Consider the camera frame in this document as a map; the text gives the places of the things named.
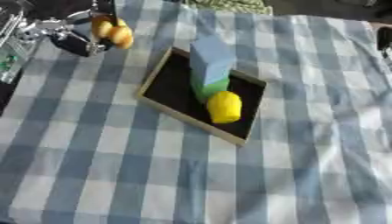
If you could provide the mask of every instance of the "blue cube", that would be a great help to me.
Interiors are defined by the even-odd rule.
[[[235,56],[215,35],[199,38],[191,43],[190,66],[204,85],[228,77]]]

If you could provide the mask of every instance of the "tablecloth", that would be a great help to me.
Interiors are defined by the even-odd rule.
[[[124,1],[128,51],[44,42],[0,119],[17,223],[391,223],[391,72],[366,22]],[[217,33],[268,82],[237,147],[135,99],[169,46]]]

